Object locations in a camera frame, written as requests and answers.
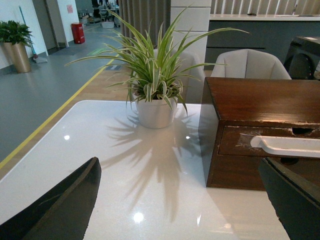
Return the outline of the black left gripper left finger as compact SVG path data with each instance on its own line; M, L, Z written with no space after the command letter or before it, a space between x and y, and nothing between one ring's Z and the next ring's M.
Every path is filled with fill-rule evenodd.
M92 157L0 226L2 240L82 240L95 207L102 169Z

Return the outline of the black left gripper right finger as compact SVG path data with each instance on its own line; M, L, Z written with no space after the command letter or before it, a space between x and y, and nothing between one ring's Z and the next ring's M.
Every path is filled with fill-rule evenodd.
M318 240L320 187L269 157L261 159L258 171L288 237L291 240Z

